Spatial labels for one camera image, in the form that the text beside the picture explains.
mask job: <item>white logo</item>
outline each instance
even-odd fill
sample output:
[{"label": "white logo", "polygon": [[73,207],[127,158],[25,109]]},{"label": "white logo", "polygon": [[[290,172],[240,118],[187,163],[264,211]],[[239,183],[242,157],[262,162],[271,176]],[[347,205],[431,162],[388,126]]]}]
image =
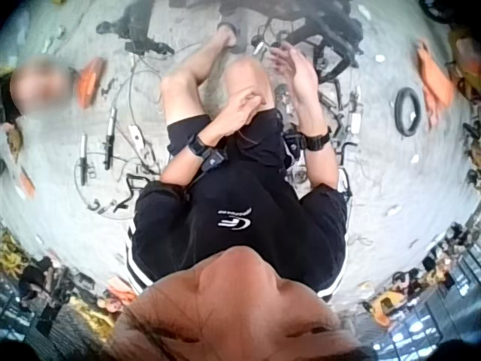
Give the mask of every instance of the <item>white logo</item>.
[{"label": "white logo", "polygon": [[225,220],[221,220],[217,225],[219,227],[226,227],[230,228],[233,231],[240,231],[242,229],[247,228],[250,226],[250,220],[244,218],[245,216],[249,215],[252,212],[252,208],[249,208],[247,211],[243,213],[237,212],[230,212],[230,211],[218,211],[218,214],[226,215]]}]

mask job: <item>hand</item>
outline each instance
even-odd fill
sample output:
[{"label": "hand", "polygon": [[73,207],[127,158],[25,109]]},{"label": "hand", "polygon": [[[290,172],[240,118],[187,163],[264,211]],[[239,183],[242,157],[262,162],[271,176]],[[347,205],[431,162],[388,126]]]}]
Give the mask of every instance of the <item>hand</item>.
[{"label": "hand", "polygon": [[276,72],[286,80],[296,108],[319,103],[316,71],[299,50],[284,42],[281,48],[271,48],[271,60]]},{"label": "hand", "polygon": [[241,90],[229,98],[225,108],[199,133],[199,137],[205,144],[215,145],[213,143],[217,143],[222,137],[234,134],[250,124],[259,106],[264,104],[264,97],[253,86]]}]

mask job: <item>foot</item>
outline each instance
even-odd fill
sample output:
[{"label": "foot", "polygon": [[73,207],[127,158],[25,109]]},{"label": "foot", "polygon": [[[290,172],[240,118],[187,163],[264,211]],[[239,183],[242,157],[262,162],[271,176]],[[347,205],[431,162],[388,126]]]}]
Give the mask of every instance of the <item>foot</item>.
[{"label": "foot", "polygon": [[231,27],[228,25],[221,25],[217,29],[218,36],[224,39],[224,44],[226,47],[234,47],[237,43],[237,38],[235,33],[232,31]]}]

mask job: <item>floor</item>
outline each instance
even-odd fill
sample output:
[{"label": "floor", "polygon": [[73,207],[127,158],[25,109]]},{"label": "floor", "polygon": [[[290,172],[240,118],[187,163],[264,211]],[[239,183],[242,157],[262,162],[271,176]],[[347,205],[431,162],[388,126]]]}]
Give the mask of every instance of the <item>floor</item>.
[{"label": "floor", "polygon": [[[55,35],[60,25],[67,29],[64,40],[55,40],[49,49],[66,64],[82,68],[94,56],[108,59],[101,88],[116,78],[112,90],[98,95],[95,105],[82,111],[72,105],[44,119],[22,118],[20,125],[25,149],[18,164],[8,155],[5,137],[0,152],[9,172],[0,177],[0,215],[19,240],[34,255],[53,250],[71,267],[92,276],[99,287],[112,275],[124,275],[123,251],[127,220],[110,220],[88,211],[74,185],[74,168],[79,156],[80,134],[89,136],[90,162],[96,179],[81,191],[87,200],[108,204],[123,199],[129,192],[117,182],[124,163],[115,161],[112,172],[103,170],[102,142],[107,130],[110,104],[119,85],[128,77],[132,58],[123,50],[124,41],[116,35],[97,35],[95,27],[104,20],[116,20],[130,0],[67,0],[56,6],[45,0],[27,5],[29,30],[26,41],[17,49],[22,61],[39,53],[45,40]],[[363,6],[368,16],[359,10]],[[178,50],[177,55],[159,60],[149,55],[138,70],[154,68],[162,76],[208,38],[218,22],[218,5],[199,5],[189,10],[169,9],[167,0],[158,0],[153,9],[149,35]],[[337,309],[355,307],[393,272],[407,270],[420,262],[426,249],[452,221],[465,222],[479,203],[479,195],[465,181],[469,161],[464,155],[461,125],[470,119],[469,104],[455,97],[437,128],[428,130],[425,111],[422,124],[411,138],[403,138],[395,128],[393,104],[400,88],[412,87],[422,99],[422,83],[416,70],[415,45],[425,39],[434,59],[442,65],[451,60],[446,41],[448,28],[427,19],[417,0],[354,1],[352,15],[365,30],[358,58],[359,69],[340,76],[344,101],[356,86],[362,89],[364,106],[359,147],[347,155],[346,168],[354,192],[349,225],[349,262],[343,282],[331,303]],[[249,12],[250,36],[265,18]],[[0,63],[12,61],[18,39],[16,23],[0,34]],[[290,23],[274,23],[274,29],[290,29]],[[376,61],[384,55],[386,61]],[[220,67],[204,86],[206,109],[212,114],[222,103]],[[165,120],[159,110],[159,80],[144,72],[134,78],[132,107],[146,138],[152,142],[160,166],[168,161]],[[332,90],[325,90],[332,96]],[[128,132],[132,123],[128,96],[119,98],[119,125]],[[134,154],[117,136],[115,154],[131,159]],[[418,163],[411,159],[419,155]],[[24,199],[17,190],[20,167],[35,184],[33,199]],[[134,163],[126,171],[135,169]],[[132,216],[132,207],[115,217]]]}]

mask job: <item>concrete floor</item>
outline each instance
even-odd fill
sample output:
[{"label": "concrete floor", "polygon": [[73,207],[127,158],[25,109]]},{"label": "concrete floor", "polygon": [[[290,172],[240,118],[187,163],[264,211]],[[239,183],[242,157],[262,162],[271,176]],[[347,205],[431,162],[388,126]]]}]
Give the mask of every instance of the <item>concrete floor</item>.
[{"label": "concrete floor", "polygon": [[[132,58],[123,50],[124,41],[116,35],[97,35],[95,27],[103,20],[118,19],[130,1],[69,0],[60,7],[45,0],[28,3],[30,27],[26,44],[19,51],[20,60],[40,52],[45,39],[63,24],[67,28],[66,39],[54,41],[49,53],[55,53],[75,68],[84,67],[94,56],[103,56],[108,59],[108,66],[101,88],[113,77],[118,81],[107,96],[99,95],[95,105],[86,111],[72,103],[48,119],[22,118],[20,125],[26,146],[17,165],[8,155],[5,137],[0,140],[2,157],[9,165],[9,173],[0,178],[0,215],[5,225],[34,255],[53,250],[63,262],[92,276],[99,285],[105,285],[112,275],[124,275],[128,222],[104,219],[86,210],[76,192],[73,172],[81,132],[89,135],[89,152],[102,152],[110,103],[132,66]],[[358,5],[364,5],[371,12],[371,20],[359,12]],[[405,86],[414,88],[423,99],[422,83],[416,72],[416,40],[426,39],[433,57],[442,65],[451,60],[446,41],[448,28],[425,18],[417,0],[354,1],[352,9],[353,16],[364,26],[361,48],[365,54],[358,58],[359,70],[345,71],[340,82],[345,102],[349,91],[361,86],[365,106],[360,146],[348,154],[346,162],[354,202],[349,228],[349,263],[341,288],[332,300],[337,309],[356,304],[363,294],[359,284],[370,281],[377,286],[393,272],[419,263],[433,238],[452,221],[465,222],[479,202],[479,196],[465,182],[470,165],[463,155],[461,124],[470,118],[468,103],[457,95],[440,125],[431,131],[423,114],[422,124],[411,138],[403,138],[397,132],[394,109],[390,105],[397,91]],[[169,9],[167,0],[158,0],[149,35],[175,50],[192,46],[163,61],[158,60],[156,54],[149,55],[146,58],[149,65],[162,76],[188,56],[215,31],[217,10],[215,3],[190,10]],[[264,21],[263,16],[249,12],[250,36]],[[290,29],[290,26],[290,23],[274,23],[276,30]],[[8,60],[7,49],[12,48],[7,45],[16,39],[13,25],[0,34],[2,64]],[[376,62],[378,54],[383,54],[386,61]],[[145,64],[138,66],[138,70],[146,68]],[[168,161],[165,149],[168,137],[165,119],[156,104],[158,83],[154,74],[138,75],[134,79],[132,104],[143,133],[153,143],[163,167]],[[204,91],[206,109],[215,114],[225,98],[218,71]],[[119,99],[118,119],[122,129],[128,132],[127,126],[132,121],[126,91]],[[119,136],[115,154],[126,159],[134,156]],[[419,154],[420,160],[410,164],[415,154]],[[98,177],[82,189],[85,197],[97,198],[105,204],[129,194],[123,182],[116,182],[121,162],[115,162],[112,172],[106,172],[101,156],[92,155],[90,160],[95,163]],[[35,184],[34,199],[24,200],[16,191],[20,166]],[[400,211],[387,216],[394,206]],[[132,216],[129,211],[123,215]]]}]

